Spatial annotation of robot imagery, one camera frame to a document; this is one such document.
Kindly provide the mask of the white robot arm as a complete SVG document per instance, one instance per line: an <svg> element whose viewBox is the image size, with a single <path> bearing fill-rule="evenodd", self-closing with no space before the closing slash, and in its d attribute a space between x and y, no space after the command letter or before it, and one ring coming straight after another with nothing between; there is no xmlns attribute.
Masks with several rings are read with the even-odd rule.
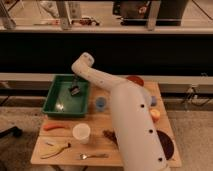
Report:
<svg viewBox="0 0 213 171"><path fill-rule="evenodd" d="M93 64L94 58L84 52L71 69L110 93L112 125L124 171L171 171L149 112L149 91L123 77L96 70Z"/></svg>

